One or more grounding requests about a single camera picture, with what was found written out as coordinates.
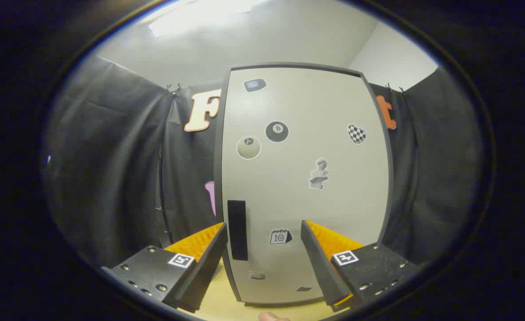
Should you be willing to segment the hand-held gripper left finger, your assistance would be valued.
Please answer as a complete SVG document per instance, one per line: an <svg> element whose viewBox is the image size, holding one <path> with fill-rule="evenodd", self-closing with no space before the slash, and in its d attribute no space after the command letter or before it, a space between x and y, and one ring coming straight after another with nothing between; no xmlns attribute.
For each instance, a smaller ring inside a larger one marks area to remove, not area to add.
<svg viewBox="0 0 525 321"><path fill-rule="evenodd" d="M140 299L194 313L227 243L227 227L220 222L165 248L148 245L119 264L101 269L114 285Z"/></svg>

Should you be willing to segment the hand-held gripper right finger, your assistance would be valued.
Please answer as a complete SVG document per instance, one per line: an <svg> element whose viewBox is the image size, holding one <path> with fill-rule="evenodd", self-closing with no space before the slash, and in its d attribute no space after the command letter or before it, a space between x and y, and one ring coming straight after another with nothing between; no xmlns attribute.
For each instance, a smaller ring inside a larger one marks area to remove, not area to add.
<svg viewBox="0 0 525 321"><path fill-rule="evenodd" d="M311 221L301 222L301 240L325 303L334 312L372 305L419 271L417 264L381 243L362 245Z"/></svg>

